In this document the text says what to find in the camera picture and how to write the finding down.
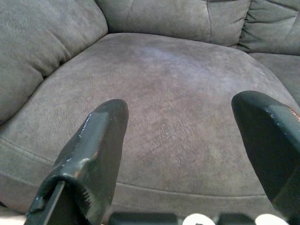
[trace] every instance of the gray fabric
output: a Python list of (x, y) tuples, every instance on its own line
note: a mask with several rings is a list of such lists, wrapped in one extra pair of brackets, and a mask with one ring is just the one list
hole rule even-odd
[[(88, 113), (121, 98), (130, 116), (113, 209), (274, 213), (233, 118), (231, 99), (243, 90), (262, 91), (299, 112), (276, 76), (242, 51), (155, 35), (107, 35), (49, 76), (0, 127), (0, 155), (6, 154), (0, 171), (13, 182), (0, 182), (0, 201), (26, 211)], [(14, 193), (25, 191), (21, 202)]]
[(267, 53), (250, 55), (268, 67), (300, 105), (300, 56)]
[(299, 0), (253, 0), (239, 48), (248, 53), (300, 55), (299, 12)]
[(236, 45), (250, 0), (96, 0), (109, 32)]
[(1, 0), (0, 124), (43, 77), (106, 33), (94, 0)]

